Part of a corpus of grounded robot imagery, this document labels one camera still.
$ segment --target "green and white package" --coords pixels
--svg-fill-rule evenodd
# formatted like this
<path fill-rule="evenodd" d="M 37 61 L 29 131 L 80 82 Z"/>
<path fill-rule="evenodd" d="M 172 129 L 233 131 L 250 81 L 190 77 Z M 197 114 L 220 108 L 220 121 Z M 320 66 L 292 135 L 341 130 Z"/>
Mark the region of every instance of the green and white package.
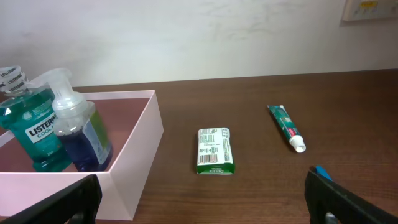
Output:
<path fill-rule="evenodd" d="M 228 128 L 198 131 L 197 174 L 228 175 L 235 172 Z"/>

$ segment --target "mouthwash bottle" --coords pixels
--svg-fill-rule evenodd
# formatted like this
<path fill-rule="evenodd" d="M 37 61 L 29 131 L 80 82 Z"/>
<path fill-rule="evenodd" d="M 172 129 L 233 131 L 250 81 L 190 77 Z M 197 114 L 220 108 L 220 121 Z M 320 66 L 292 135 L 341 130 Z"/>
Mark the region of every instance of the mouthwash bottle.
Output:
<path fill-rule="evenodd" d="M 32 80 L 34 87 L 48 83 L 55 94 L 52 103 L 57 117 L 54 133 L 65 147 L 78 171 L 104 171 L 113 155 L 101 116 L 94 103 L 72 90 L 66 68 L 57 68 Z"/>
<path fill-rule="evenodd" d="M 0 90 L 9 97 L 0 104 L 0 125 L 11 130 L 33 160 L 37 172 L 59 172 L 71 160 L 53 133 L 54 94 L 49 89 L 30 90 L 20 66 L 0 68 Z"/>

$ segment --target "clear plastic cap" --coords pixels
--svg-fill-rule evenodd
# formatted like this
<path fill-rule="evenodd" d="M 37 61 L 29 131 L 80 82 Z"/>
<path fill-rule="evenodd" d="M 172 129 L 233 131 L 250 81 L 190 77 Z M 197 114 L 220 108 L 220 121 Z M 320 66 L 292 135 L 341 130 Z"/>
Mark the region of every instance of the clear plastic cap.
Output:
<path fill-rule="evenodd" d="M 0 68 L 0 91 L 7 96 L 19 96 L 28 91 L 27 82 L 20 66 Z"/>
<path fill-rule="evenodd" d="M 67 118 L 84 112 L 88 107 L 85 97 L 73 91 L 69 83 L 71 76 L 72 73 L 68 69 L 56 68 L 39 75 L 26 85 L 28 88 L 40 88 L 49 84 L 55 95 L 52 102 L 55 114 L 60 118 Z"/>
<path fill-rule="evenodd" d="M 306 147 L 304 144 L 304 139 L 301 136 L 293 136 L 290 138 L 289 143 L 293 146 L 296 152 L 301 153 L 305 151 Z"/>

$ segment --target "white toothpaste cap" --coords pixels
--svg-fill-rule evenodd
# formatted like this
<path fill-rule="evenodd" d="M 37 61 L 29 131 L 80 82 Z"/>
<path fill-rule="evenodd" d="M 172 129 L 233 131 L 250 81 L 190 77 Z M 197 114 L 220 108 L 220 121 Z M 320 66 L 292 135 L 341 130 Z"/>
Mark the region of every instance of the white toothpaste cap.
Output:
<path fill-rule="evenodd" d="M 296 152 L 301 153 L 305 151 L 306 147 L 304 144 L 303 137 L 296 135 L 290 138 L 289 143 L 293 146 Z"/>

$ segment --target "soap dispenser bottle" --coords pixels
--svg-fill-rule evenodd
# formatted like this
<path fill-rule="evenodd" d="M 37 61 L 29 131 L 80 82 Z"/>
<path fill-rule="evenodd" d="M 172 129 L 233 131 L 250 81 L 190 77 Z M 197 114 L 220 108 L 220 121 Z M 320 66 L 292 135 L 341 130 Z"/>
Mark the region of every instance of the soap dispenser bottle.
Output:
<path fill-rule="evenodd" d="M 20 66 L 0 68 L 0 90 L 9 98 L 0 103 L 0 126 L 11 130 L 33 160 L 37 172 L 60 172 L 71 163 L 53 133 L 54 94 L 51 90 L 30 90 Z"/>
<path fill-rule="evenodd" d="M 78 171 L 104 171 L 111 162 L 113 147 L 94 103 L 72 90 L 66 68 L 57 68 L 35 78 L 28 86 L 50 85 L 55 99 L 52 103 L 57 117 L 54 133 Z"/>

